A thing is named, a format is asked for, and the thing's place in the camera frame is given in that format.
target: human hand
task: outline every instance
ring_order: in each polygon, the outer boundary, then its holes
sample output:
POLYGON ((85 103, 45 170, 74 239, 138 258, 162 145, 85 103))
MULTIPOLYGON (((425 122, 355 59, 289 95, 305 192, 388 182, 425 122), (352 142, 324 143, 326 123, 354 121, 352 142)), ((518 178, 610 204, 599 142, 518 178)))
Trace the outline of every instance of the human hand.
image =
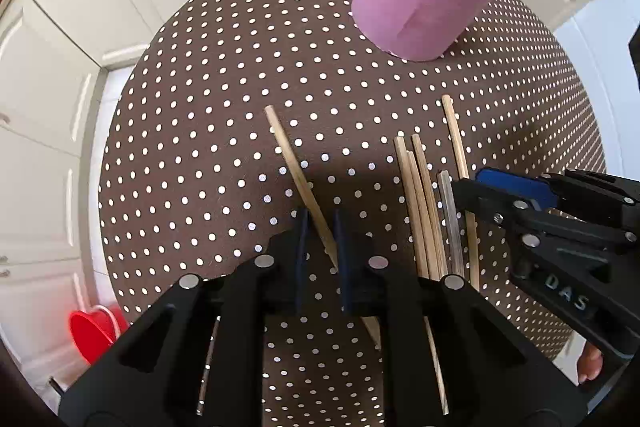
POLYGON ((593 344, 584 344, 582 354, 576 363, 578 383, 595 380, 602 371, 602 352, 593 344))

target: silver rivet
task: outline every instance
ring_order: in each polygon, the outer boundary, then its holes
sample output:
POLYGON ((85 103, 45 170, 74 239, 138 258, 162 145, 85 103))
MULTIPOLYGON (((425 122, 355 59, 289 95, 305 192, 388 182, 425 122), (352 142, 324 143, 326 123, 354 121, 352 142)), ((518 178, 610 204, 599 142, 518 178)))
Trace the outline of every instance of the silver rivet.
POLYGON ((381 255, 374 255, 369 257, 369 266, 376 270, 382 270, 389 266, 389 260, 381 255))
POLYGON ((273 266, 273 263, 275 262, 276 260, 273 258, 273 256, 269 255, 268 253, 263 253, 262 255, 259 255, 254 259, 254 264, 258 268, 268 268, 270 266, 273 266))
POLYGON ((188 273, 187 275, 183 275, 182 277, 180 277, 178 284, 180 285, 180 288, 190 290, 191 288, 195 288, 199 282, 200 279, 198 279, 198 276, 196 274, 188 273))
POLYGON ((444 278, 444 285, 450 290, 459 290, 465 285, 465 280, 460 275, 447 275, 444 278))
POLYGON ((540 246, 540 238, 532 233, 526 233, 522 236, 522 242, 529 248, 535 248, 540 246))

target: round table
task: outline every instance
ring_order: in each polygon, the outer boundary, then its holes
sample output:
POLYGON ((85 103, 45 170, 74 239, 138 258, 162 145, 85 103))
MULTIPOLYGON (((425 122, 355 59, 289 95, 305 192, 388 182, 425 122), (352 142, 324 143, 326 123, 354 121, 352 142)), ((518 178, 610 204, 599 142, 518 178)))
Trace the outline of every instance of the round table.
MULTIPOLYGON (((291 227, 302 202, 268 104, 324 213, 343 207, 378 253, 407 269, 413 248, 393 138, 419 132, 432 179, 444 168, 455 176, 445 93, 471 172, 604 171, 584 88, 521 1, 492 0, 424 63, 367 41, 350 1, 188 0, 153 38, 118 103, 100 178, 104 253, 130 321, 184 273, 228 274, 291 227)), ((570 328, 510 283, 500 229, 479 223, 478 237, 482 294, 554 356, 570 328)), ((264 424, 382 422, 380 354, 340 311, 337 275, 317 240, 308 253, 304 316, 267 320, 264 424)))

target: red object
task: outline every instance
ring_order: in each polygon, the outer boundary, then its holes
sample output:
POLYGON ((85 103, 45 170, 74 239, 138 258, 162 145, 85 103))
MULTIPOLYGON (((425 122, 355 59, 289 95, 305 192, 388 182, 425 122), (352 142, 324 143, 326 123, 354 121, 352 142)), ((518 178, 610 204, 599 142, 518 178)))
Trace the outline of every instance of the red object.
POLYGON ((121 331, 128 327, 121 309, 117 304, 108 306, 113 318, 102 308, 94 307, 89 313, 74 311, 69 314, 69 331, 74 344, 82 357, 89 363, 94 363, 111 347, 120 336, 121 331), (116 320, 116 331, 113 319, 116 320))

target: brown tablecloth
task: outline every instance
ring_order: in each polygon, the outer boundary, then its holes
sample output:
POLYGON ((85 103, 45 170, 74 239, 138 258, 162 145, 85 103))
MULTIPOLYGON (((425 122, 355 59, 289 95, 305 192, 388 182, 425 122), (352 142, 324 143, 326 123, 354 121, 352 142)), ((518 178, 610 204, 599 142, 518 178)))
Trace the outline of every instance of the brown tablecloth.
MULTIPOLYGON (((189 0, 160 28, 122 93, 100 179, 104 252, 129 320, 180 275, 230 273, 291 226, 301 201, 262 112, 268 104, 326 215, 341 205, 378 253, 408 269, 393 138, 419 132, 433 174, 455 176, 443 94, 460 115, 472 175, 483 166, 604 171, 580 79, 521 1, 492 0, 426 63, 367 41, 350 1, 189 0)), ((482 294, 554 356, 570 329, 510 283, 504 234, 480 223, 478 237, 482 294)), ((309 254, 304 316, 268 320, 265 425, 369 427, 382 421, 379 353, 362 323, 341 313, 318 243, 309 254)))

